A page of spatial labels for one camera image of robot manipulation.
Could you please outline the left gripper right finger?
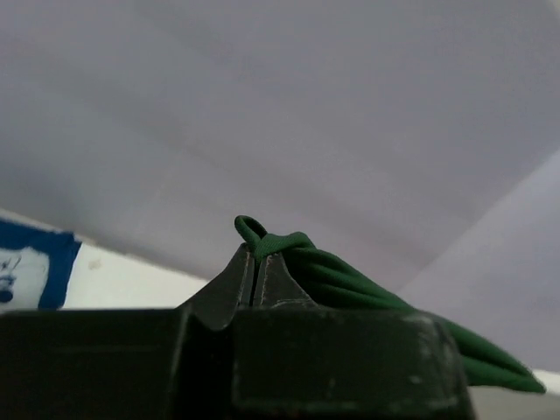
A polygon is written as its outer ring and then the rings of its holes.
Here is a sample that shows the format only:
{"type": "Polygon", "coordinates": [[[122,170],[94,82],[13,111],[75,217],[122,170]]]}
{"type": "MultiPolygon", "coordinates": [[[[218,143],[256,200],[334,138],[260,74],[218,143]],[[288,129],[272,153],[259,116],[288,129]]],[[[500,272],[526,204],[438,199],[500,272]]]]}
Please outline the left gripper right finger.
{"type": "Polygon", "coordinates": [[[255,305],[267,309],[316,309],[318,304],[288,271],[282,254],[268,255],[255,282],[255,305]]]}

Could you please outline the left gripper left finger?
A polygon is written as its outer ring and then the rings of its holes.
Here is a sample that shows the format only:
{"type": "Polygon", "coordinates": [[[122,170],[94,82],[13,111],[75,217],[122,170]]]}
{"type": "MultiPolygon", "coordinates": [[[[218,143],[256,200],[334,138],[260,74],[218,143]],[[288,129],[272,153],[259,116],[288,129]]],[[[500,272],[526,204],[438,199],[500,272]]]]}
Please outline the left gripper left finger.
{"type": "Polygon", "coordinates": [[[226,268],[185,305],[206,328],[220,331],[232,321],[239,306],[249,306],[252,300],[256,261],[249,246],[243,243],[226,268]]]}

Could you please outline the white and green t shirt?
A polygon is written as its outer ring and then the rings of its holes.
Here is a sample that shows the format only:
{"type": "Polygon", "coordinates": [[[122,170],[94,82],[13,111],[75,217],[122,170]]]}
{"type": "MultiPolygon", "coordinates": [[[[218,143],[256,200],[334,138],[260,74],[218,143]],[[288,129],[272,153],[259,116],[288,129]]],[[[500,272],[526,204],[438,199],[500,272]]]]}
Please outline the white and green t shirt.
{"type": "MultiPolygon", "coordinates": [[[[234,226],[257,263],[281,254],[292,278],[320,305],[350,310],[414,310],[347,262],[317,248],[302,232],[271,234],[246,215],[237,216],[234,226]]],[[[536,394],[550,391],[528,367],[491,341],[446,318],[437,320],[443,322],[457,344],[469,385],[536,394]]]]}

